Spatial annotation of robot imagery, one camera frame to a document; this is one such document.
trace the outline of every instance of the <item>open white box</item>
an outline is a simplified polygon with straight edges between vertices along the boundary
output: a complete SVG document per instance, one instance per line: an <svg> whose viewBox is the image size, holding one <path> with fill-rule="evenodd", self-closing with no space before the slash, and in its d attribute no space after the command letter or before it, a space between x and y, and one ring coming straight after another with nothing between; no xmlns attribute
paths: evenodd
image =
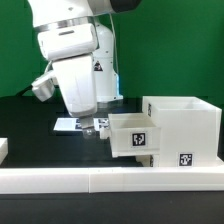
<svg viewBox="0 0 224 224"><path fill-rule="evenodd" d="M217 159L221 110L196 98L171 97L165 101L144 97L144 114L139 114L140 117L127 115L132 119L131 123L117 115L123 123L111 126L134 129L132 131L137 130L139 134L142 131L151 133L149 147L137 146L134 150L142 156L158 155L157 167L0 169L0 194L224 190L224 165ZM0 151L7 151L6 139L0 140L4 143L0 144ZM128 150L121 149L121 153L130 154ZM194 162L191 166L178 165L180 152L192 153Z"/></svg>

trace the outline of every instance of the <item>green wall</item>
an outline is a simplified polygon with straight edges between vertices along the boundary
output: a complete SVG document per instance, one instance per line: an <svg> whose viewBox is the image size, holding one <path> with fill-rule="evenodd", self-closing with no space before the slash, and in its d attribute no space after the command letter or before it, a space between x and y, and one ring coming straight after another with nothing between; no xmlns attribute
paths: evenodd
<svg viewBox="0 0 224 224"><path fill-rule="evenodd" d="M114 20L124 96L194 95L224 107L223 0L143 0ZM0 27L0 96L14 95L46 63L26 0L0 1Z"/></svg>

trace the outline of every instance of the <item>white platform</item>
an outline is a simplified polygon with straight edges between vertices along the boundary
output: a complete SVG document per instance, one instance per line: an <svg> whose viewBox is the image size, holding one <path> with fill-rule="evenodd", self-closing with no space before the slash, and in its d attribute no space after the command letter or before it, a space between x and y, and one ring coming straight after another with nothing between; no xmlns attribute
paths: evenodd
<svg viewBox="0 0 224 224"><path fill-rule="evenodd" d="M0 139L7 152L7 139ZM0 194L224 190L224 165L191 168L0 169Z"/></svg>

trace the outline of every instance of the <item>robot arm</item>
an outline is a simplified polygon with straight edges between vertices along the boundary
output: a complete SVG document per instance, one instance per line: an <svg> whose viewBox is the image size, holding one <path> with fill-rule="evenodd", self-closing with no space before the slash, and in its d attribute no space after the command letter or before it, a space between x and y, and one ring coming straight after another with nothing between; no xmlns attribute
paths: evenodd
<svg viewBox="0 0 224 224"><path fill-rule="evenodd" d="M78 117L84 137L95 133L97 111L94 52L98 38L93 17L135 9L141 0L28 0L42 55L53 71L38 78L33 92L42 101L52 96L56 78L69 114Z"/></svg>

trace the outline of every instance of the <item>white box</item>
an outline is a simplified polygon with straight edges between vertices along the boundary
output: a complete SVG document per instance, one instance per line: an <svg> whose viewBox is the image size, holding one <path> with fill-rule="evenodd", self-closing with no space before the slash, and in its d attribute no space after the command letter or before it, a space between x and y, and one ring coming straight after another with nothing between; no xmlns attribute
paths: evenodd
<svg viewBox="0 0 224 224"><path fill-rule="evenodd" d="M221 109L195 97L143 97L142 111L109 115L114 157L135 155L143 164L154 160L160 167L219 163ZM133 147L133 141L144 139L141 133L144 145Z"/></svg>
<svg viewBox="0 0 224 224"><path fill-rule="evenodd" d="M109 121L113 157L159 153L160 128L143 113L109 114Z"/></svg>

